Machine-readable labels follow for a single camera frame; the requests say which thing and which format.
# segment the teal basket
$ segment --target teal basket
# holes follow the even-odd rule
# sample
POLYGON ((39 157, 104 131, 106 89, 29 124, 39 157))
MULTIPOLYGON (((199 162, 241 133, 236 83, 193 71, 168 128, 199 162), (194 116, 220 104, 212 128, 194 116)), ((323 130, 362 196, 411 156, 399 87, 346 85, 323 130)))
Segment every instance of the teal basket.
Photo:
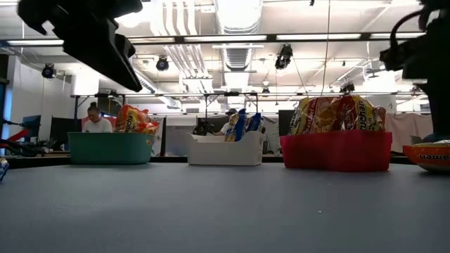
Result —
POLYGON ((73 164, 145 164, 153 136, 135 133, 68 133, 73 164))

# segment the red basket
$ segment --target red basket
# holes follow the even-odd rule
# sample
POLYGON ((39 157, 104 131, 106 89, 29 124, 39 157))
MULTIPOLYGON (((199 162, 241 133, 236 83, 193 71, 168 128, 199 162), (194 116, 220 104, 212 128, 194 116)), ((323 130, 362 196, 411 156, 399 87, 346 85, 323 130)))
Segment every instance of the red basket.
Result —
POLYGON ((282 136, 280 142, 287 168, 386 171, 390 163, 392 133, 331 131, 282 136))

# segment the woman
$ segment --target woman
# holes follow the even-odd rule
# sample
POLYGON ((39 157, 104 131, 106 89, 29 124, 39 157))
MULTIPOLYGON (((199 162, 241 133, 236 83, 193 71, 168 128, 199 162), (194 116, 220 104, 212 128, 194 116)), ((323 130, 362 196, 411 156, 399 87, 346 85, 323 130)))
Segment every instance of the woman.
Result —
POLYGON ((105 118, 100 117, 100 109, 96 102, 92 102, 87 109, 89 120, 84 123, 83 133, 111 133, 113 126, 111 122, 105 118))

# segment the white basket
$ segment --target white basket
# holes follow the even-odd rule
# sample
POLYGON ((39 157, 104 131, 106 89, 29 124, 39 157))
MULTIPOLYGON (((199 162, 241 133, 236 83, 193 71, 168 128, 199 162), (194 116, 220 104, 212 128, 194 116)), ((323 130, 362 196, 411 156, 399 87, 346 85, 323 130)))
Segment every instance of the white basket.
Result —
POLYGON ((259 165, 262 162, 263 136, 258 131, 250 131, 238 142, 225 142, 225 136, 186 134, 188 163, 192 165, 259 165))

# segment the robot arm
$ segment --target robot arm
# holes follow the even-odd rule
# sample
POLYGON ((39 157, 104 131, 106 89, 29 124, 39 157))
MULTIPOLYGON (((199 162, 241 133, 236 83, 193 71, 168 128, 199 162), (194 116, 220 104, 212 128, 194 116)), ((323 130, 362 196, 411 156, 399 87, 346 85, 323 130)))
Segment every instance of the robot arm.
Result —
POLYGON ((142 86, 128 59, 136 52, 129 40, 115 34, 114 18, 142 10, 141 0, 21 0, 18 15, 32 29, 46 35, 49 21, 63 50, 132 91, 142 86))

